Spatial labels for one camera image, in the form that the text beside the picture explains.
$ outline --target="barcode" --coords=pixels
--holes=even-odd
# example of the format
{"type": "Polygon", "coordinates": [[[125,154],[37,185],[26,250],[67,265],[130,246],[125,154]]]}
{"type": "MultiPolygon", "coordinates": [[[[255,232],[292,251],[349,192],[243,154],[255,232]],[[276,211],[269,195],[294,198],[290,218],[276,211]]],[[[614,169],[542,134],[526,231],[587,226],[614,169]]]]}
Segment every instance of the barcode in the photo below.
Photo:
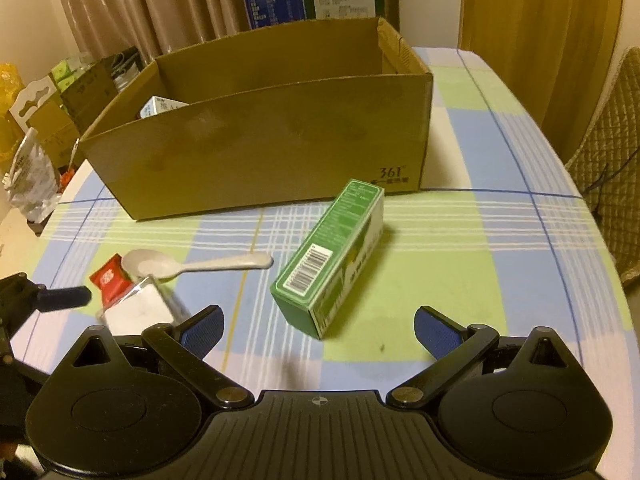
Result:
{"type": "Polygon", "coordinates": [[[327,248],[311,244],[311,247],[306,250],[305,255],[302,256],[302,259],[284,283],[284,288],[295,292],[299,296],[304,296],[311,288],[311,285],[314,284],[318,274],[320,274],[332,254],[334,252],[327,248]]]}

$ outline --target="red snack wrapper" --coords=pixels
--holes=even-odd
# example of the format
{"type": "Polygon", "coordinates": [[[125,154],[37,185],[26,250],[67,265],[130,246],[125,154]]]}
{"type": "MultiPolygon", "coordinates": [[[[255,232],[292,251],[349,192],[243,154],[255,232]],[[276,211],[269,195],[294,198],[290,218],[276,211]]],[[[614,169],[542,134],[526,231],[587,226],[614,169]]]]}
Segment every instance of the red snack wrapper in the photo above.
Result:
{"type": "Polygon", "coordinates": [[[76,170],[74,168],[69,168],[65,173],[60,175],[60,187],[58,188],[58,192],[62,193],[66,189],[66,186],[69,185],[75,174],[76,170]]]}
{"type": "Polygon", "coordinates": [[[102,306],[109,308],[115,300],[122,296],[133,282],[126,278],[120,266],[122,257],[114,254],[108,262],[96,270],[89,279],[102,293],[102,306]]]}

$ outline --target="table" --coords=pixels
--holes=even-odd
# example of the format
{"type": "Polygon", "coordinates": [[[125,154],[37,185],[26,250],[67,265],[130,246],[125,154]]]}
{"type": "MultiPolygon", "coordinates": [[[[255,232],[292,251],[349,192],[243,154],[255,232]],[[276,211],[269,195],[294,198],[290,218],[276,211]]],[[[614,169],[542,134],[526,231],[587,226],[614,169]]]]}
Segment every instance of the table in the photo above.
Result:
{"type": "MultiPolygon", "coordinates": [[[[269,251],[269,270],[191,273],[171,284],[190,312],[222,307],[225,335],[206,361],[256,394],[377,388],[384,397],[432,362],[412,333],[422,304],[503,335],[553,326],[614,415],[599,471],[640,478],[640,354],[590,212],[534,121],[478,56],[417,51],[436,81],[427,191],[385,199],[383,239],[326,340],[290,327],[268,289],[325,203],[136,223],[85,163],[41,236],[31,279],[96,291],[89,274],[136,247],[185,262],[269,251]]],[[[16,356],[52,370],[99,307],[95,294],[84,308],[34,314],[14,338],[16,356]]]]}

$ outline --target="white plastic spoon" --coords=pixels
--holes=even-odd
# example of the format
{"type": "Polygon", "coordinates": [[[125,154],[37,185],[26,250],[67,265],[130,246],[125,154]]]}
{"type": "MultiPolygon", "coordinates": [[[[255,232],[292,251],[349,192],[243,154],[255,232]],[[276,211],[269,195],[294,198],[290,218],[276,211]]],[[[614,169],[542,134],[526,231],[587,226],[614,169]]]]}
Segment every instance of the white plastic spoon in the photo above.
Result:
{"type": "Polygon", "coordinates": [[[190,270],[268,269],[272,265],[273,258],[264,252],[245,253],[192,264],[181,264],[168,254],[151,249],[135,249],[122,257],[122,268],[130,276],[142,278],[151,275],[158,280],[172,279],[190,270]]]}

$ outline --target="beige curtain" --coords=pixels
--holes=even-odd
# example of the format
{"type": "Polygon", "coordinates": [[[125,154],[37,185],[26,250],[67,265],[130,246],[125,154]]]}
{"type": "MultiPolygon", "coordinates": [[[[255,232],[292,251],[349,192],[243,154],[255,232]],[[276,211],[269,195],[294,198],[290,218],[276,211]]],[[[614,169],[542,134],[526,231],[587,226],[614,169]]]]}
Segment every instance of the beige curtain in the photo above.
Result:
{"type": "Polygon", "coordinates": [[[568,160],[602,92],[621,8],[622,0],[463,0],[460,48],[484,58],[568,160]]]}
{"type": "Polygon", "coordinates": [[[243,0],[62,0],[81,51],[100,58],[135,45],[146,61],[248,23],[243,0]]]}

